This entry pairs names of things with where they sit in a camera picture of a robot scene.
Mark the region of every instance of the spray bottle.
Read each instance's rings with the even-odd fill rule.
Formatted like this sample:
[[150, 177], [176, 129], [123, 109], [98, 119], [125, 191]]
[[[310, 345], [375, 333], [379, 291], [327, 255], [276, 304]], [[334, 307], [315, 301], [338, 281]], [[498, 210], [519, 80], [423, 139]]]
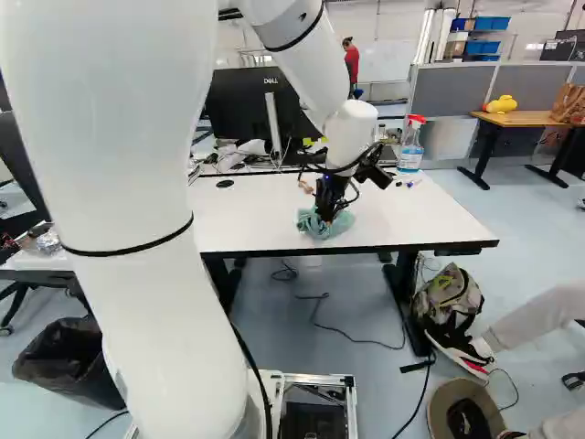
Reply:
[[427, 122], [424, 116], [409, 114], [409, 124], [406, 128], [404, 140], [400, 148], [398, 171], [405, 174], [414, 174], [420, 170], [420, 162], [424, 148], [420, 145], [420, 128]]

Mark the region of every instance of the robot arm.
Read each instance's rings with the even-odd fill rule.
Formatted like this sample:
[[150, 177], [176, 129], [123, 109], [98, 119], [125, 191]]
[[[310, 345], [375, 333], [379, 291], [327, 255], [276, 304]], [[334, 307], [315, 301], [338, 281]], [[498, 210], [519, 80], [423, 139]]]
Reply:
[[375, 163], [355, 163], [373, 143], [378, 111], [369, 103], [348, 100], [349, 76], [344, 52], [331, 27], [324, 2], [318, 0], [258, 0], [233, 2], [258, 34], [301, 99], [302, 107], [331, 147], [317, 182], [317, 213], [331, 222], [349, 179], [355, 172], [373, 177], [385, 188], [389, 180]]
[[[144, 0], [137, 12], [134, 0], [1, 1], [0, 64], [27, 155], [141, 433], [250, 437], [240, 434], [253, 412], [246, 363], [186, 202], [218, 2]], [[347, 165], [373, 140], [377, 112], [347, 100], [323, 4], [219, 4], [252, 23], [329, 137], [327, 167], [344, 169], [323, 184], [329, 209], [359, 172]]]

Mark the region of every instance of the towel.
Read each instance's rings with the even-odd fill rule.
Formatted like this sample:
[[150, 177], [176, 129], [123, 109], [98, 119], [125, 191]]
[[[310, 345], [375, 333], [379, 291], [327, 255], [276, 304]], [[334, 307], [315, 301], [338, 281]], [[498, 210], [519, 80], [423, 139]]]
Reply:
[[296, 227], [299, 231], [308, 233], [316, 240], [327, 240], [340, 235], [354, 225], [356, 217], [347, 210], [337, 213], [333, 222], [327, 224], [316, 213], [316, 207], [299, 209]]

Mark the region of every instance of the paper bag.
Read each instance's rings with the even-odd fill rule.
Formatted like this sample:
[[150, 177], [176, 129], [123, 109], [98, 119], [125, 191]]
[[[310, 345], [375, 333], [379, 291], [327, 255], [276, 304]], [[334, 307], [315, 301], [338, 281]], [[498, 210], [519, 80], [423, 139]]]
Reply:
[[585, 124], [585, 86], [565, 84], [550, 114], [557, 122]]

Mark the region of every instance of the computer monitor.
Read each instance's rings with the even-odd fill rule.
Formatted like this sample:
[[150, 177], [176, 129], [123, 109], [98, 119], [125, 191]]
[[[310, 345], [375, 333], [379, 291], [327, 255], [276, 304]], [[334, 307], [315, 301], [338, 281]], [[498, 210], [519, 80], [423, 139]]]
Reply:
[[282, 149], [289, 138], [318, 139], [321, 133], [301, 110], [299, 97], [278, 67], [215, 70], [206, 114], [219, 139], [271, 140], [265, 94], [274, 93]]
[[30, 202], [37, 208], [41, 219], [51, 221], [12, 112], [0, 113], [0, 158], [25, 191]]

